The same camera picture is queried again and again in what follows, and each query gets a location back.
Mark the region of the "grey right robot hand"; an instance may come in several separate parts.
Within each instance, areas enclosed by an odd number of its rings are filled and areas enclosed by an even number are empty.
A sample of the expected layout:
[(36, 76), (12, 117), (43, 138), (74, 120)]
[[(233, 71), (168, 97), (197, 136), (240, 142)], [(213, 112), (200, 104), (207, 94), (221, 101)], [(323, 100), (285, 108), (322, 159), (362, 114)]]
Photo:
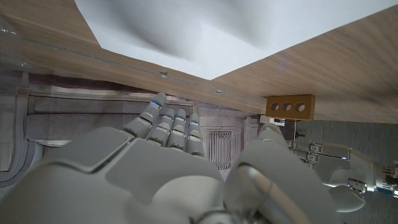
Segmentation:
[(2, 223), (338, 223), (316, 173), (265, 124), (223, 178), (200, 122), (157, 94), (121, 130), (48, 153), (1, 199)]

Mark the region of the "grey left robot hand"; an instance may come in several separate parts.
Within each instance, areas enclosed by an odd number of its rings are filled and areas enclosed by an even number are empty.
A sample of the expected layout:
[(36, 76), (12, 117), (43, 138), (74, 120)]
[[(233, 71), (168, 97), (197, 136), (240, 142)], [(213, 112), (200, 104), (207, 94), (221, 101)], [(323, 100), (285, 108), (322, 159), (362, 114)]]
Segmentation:
[(364, 207), (364, 194), (376, 191), (376, 163), (371, 157), (332, 143), (287, 141), (289, 149), (329, 191), (339, 213)]

